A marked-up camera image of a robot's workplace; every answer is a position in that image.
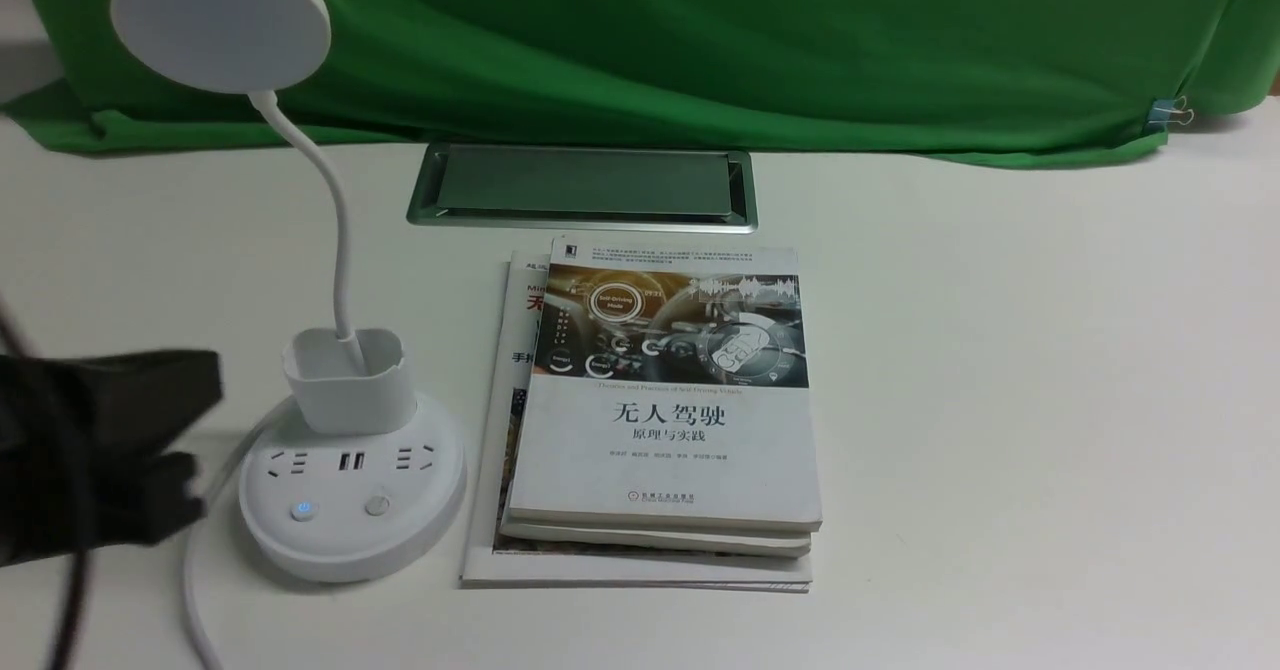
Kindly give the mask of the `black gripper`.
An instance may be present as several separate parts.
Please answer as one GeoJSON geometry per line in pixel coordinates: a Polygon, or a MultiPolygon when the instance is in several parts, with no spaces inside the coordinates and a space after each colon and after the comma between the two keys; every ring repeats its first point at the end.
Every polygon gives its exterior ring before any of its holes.
{"type": "Polygon", "coordinates": [[[195,491],[198,460],[160,452],[221,400],[221,361],[211,350],[61,361],[4,356],[3,566],[96,546],[151,547],[204,519],[206,502],[195,491]],[[69,436],[51,423],[51,407],[69,436]],[[96,518],[92,494],[70,491],[64,439],[82,480],[90,479],[90,448],[101,459],[123,459],[93,470],[96,518]]]}

